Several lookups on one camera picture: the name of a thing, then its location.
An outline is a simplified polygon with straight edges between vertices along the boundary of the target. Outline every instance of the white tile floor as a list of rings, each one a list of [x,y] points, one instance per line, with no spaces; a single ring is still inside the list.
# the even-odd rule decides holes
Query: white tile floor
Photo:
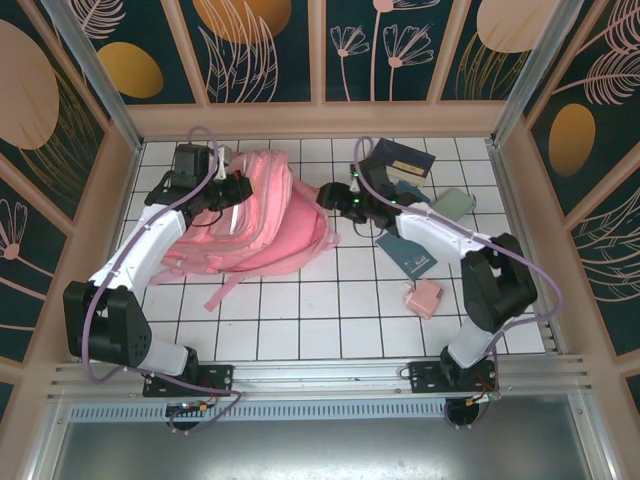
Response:
[[[436,156],[422,189],[437,200],[449,188],[476,195],[478,206],[461,223],[497,235],[509,222],[489,156],[480,138],[402,138],[396,141]],[[355,139],[242,140],[222,142],[233,151],[272,148],[289,154],[291,169],[312,186],[348,182]],[[122,228],[129,234],[143,200],[172,163],[176,142],[148,143]],[[465,314],[459,265],[438,263],[426,272],[444,289],[437,316],[421,320],[402,302],[410,282],[350,221],[332,217],[342,242],[298,273],[253,278],[238,285],[220,308],[204,303],[223,275],[193,275],[147,288],[143,310],[154,334],[197,349],[204,361],[298,360],[439,355]],[[371,237],[376,227],[360,225]],[[499,353],[541,353],[537,324],[512,329]]]

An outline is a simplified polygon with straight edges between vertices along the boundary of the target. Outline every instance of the book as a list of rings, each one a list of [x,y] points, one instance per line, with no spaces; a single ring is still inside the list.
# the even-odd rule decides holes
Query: book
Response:
[[[411,240],[385,233],[376,244],[411,280],[417,280],[438,261],[424,247]]]
[[[381,138],[371,157],[380,159],[390,177],[423,187],[436,157],[414,148]]]
[[[398,193],[412,193],[421,202],[428,203],[429,205],[431,204],[431,199],[427,197],[424,193],[422,193],[418,187],[411,185],[409,182],[400,180],[398,183],[395,184],[395,187],[396,187],[396,192]]]

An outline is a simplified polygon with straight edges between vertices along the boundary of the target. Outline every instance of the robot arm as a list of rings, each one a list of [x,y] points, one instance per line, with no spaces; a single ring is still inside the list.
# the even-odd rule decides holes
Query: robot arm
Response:
[[[318,203],[324,208],[339,210],[342,216],[356,223],[370,219],[379,228],[424,246],[440,261],[461,264],[468,318],[440,356],[442,373],[455,385],[465,370],[486,357],[487,349],[504,323],[524,313],[537,298],[533,279],[524,265],[476,239],[491,240],[522,255],[520,245],[506,233],[497,238],[481,233],[468,238],[429,216],[433,209],[426,203],[418,203],[412,194],[398,195],[379,160],[367,158],[360,162],[360,168],[365,181],[383,197],[398,205],[424,210],[427,215],[409,213],[380,202],[360,188],[361,179],[353,170],[354,180],[350,186],[326,184],[320,189]]]
[[[180,207],[168,210],[151,225],[147,221],[166,209],[167,205],[184,197],[206,176],[213,158],[208,147],[179,145],[174,154],[174,167],[145,199],[147,205],[133,232],[118,251],[88,282],[71,282],[65,289],[63,304],[67,340],[72,355],[81,356],[84,321],[89,304],[113,270],[116,259],[133,241],[141,228],[146,231],[130,246],[130,250],[106,285],[98,308],[93,315],[89,334],[89,357],[92,360],[141,368],[183,378],[188,383],[197,381],[197,353],[190,348],[165,342],[153,336],[142,312],[144,289],[171,245],[192,224],[193,219],[206,209],[222,211],[242,203],[252,194],[248,178],[240,172],[227,176],[225,163],[231,151],[221,147],[216,174],[200,194]]]

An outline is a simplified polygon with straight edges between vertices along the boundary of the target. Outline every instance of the purple cable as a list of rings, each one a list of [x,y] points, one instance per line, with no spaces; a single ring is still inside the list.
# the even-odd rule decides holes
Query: purple cable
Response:
[[[140,239],[140,237],[147,230],[147,227],[149,227],[151,224],[153,224],[158,218],[163,216],[169,210],[173,210],[174,208],[179,207],[183,203],[188,202],[193,197],[195,197],[198,193],[200,193],[202,191],[202,189],[204,189],[206,187],[207,183],[209,183],[209,181],[217,173],[218,142],[216,141],[215,135],[213,134],[213,132],[207,127],[202,127],[202,126],[193,127],[192,129],[189,130],[189,133],[188,133],[188,136],[187,136],[187,141],[189,143],[191,143],[191,138],[193,137],[194,132],[196,132],[198,130],[205,132],[209,136],[209,138],[211,139],[211,143],[213,144],[213,163],[216,165],[216,169],[210,169],[209,172],[207,173],[207,176],[202,180],[202,182],[200,182],[200,184],[198,184],[198,186],[196,188],[194,188],[191,192],[189,192],[184,197],[182,197],[179,200],[176,200],[175,202],[173,202],[171,205],[169,205],[169,206],[163,208],[162,210],[160,210],[158,213],[153,215],[149,220],[147,220],[145,222],[145,224],[140,229],[138,229],[138,231],[135,233],[135,235],[131,238],[131,240],[122,249],[122,252],[120,253],[120,255],[118,255],[118,257],[113,262],[113,266],[111,267],[111,270],[107,274],[107,276],[104,279],[104,281],[98,286],[98,289],[96,290],[96,293],[93,295],[93,298],[91,299],[91,302],[89,303],[89,308],[87,309],[87,314],[85,315],[85,319],[84,319],[84,327],[82,329],[82,349],[81,349],[82,351],[81,351],[81,354],[82,354],[82,367],[84,368],[84,371],[85,371],[87,377],[89,378],[89,380],[91,381],[91,383],[93,383],[95,385],[101,385],[101,384],[105,383],[106,381],[108,381],[116,373],[125,370],[125,367],[115,367],[113,370],[111,370],[109,373],[107,373],[104,377],[98,378],[98,377],[96,377],[94,375],[93,370],[91,370],[91,363],[89,362],[89,333],[91,332],[91,323],[93,322],[93,314],[96,311],[96,308],[98,306],[98,302],[100,301],[100,298],[102,297],[102,295],[104,294],[105,290],[107,289],[107,285],[109,285],[111,280],[113,280],[113,278],[115,277],[115,272],[120,268],[120,266],[122,265],[122,262],[124,262],[124,260],[127,258],[127,255],[129,254],[129,252],[131,251],[133,246],[136,244],[136,242]],[[162,378],[163,380],[165,380],[167,382],[170,382],[170,383],[173,383],[175,385],[178,385],[180,387],[188,388],[190,390],[194,390],[194,391],[198,391],[198,392],[208,393],[210,395],[211,394],[217,394],[217,395],[234,394],[234,395],[236,395],[236,399],[233,402],[231,402],[226,408],[224,408],[218,415],[216,415],[211,420],[208,420],[207,422],[198,424],[196,427],[191,429],[191,432],[194,432],[194,430],[195,431],[202,430],[202,429],[208,427],[209,425],[215,423],[215,421],[217,421],[218,418],[220,418],[221,416],[226,414],[229,410],[231,410],[231,408],[233,408],[240,401],[240,398],[242,396],[242,392],[239,392],[239,391],[236,391],[236,390],[222,390],[222,389],[217,389],[217,388],[206,388],[206,387],[200,387],[200,386],[197,386],[197,385],[191,385],[189,383],[182,382],[182,381],[177,380],[177,379],[175,379],[173,377],[170,377],[168,375],[164,375],[162,373],[150,372],[148,370],[141,370],[141,369],[138,369],[138,368],[127,368],[127,370],[131,370],[133,372],[141,373],[141,374],[144,374],[144,375],[151,375],[151,376],[155,375],[158,378]]]
[[[493,348],[496,346],[496,343],[498,343],[498,341],[500,340],[500,338],[502,338],[504,336],[504,333],[509,330],[510,328],[516,327],[518,325],[522,325],[525,323],[530,323],[530,322],[535,322],[538,320],[546,320],[549,319],[551,317],[553,317],[554,315],[556,315],[560,309],[562,308],[562,305],[564,303],[564,297],[562,296],[562,292],[560,291],[560,287],[558,287],[558,285],[556,284],[556,282],[553,280],[553,278],[551,278],[551,276],[545,272],[544,270],[542,270],[542,268],[540,268],[538,265],[536,265],[535,263],[533,263],[531,260],[523,257],[522,255],[518,255],[515,252],[512,252],[511,250],[507,250],[506,248],[501,247],[500,245],[496,245],[493,242],[490,242],[489,240],[485,240],[484,238],[480,238],[480,237],[476,237],[475,233],[476,232],[472,232],[471,230],[467,230],[464,227],[461,227],[460,225],[458,225],[455,222],[452,222],[451,220],[449,220],[446,217],[443,217],[442,215],[439,215],[436,212],[430,212],[427,213],[423,210],[417,209],[417,208],[412,208],[412,207],[405,207],[404,205],[398,205],[396,203],[392,203],[389,200],[387,200],[386,198],[384,198],[382,195],[380,195],[378,192],[376,192],[373,187],[371,187],[371,185],[369,185],[369,183],[365,180],[364,176],[362,175],[362,170],[360,168],[360,161],[358,160],[359,158],[359,154],[358,154],[358,149],[361,149],[361,152],[364,152],[364,141],[369,142],[369,153],[367,155],[365,155],[365,158],[371,153],[371,150],[373,149],[373,140],[371,139],[371,137],[360,137],[357,141],[356,141],[356,145],[354,147],[354,151],[353,151],[353,165],[356,169],[356,172],[358,172],[358,175],[360,177],[360,182],[362,183],[362,185],[364,186],[364,188],[371,194],[373,195],[376,199],[380,200],[382,203],[385,203],[393,208],[397,208],[398,210],[404,210],[405,212],[409,212],[409,213],[413,213],[416,215],[421,215],[423,217],[427,217],[427,218],[433,218],[434,220],[436,220],[437,222],[443,224],[446,227],[449,227],[453,230],[455,230],[456,232],[464,235],[465,237],[474,240],[482,245],[484,245],[485,247],[489,247],[493,250],[495,250],[496,252],[502,253],[503,255],[506,255],[507,257],[510,257],[520,263],[522,263],[523,265],[525,265],[526,267],[532,269],[533,271],[535,271],[538,275],[540,275],[542,278],[544,278],[549,285],[551,285],[551,288],[553,288],[553,290],[556,293],[556,296],[558,297],[558,303],[556,304],[556,306],[548,313],[545,313],[543,315],[537,316],[537,317],[527,317],[527,318],[522,318],[520,320],[511,320],[510,322],[506,322],[504,325],[502,325],[502,327],[496,332],[496,334],[493,337],[493,340],[491,340],[491,343],[489,343],[489,345],[487,346],[487,348],[484,351],[485,355],[488,355],[489,352],[491,352],[493,350]]]

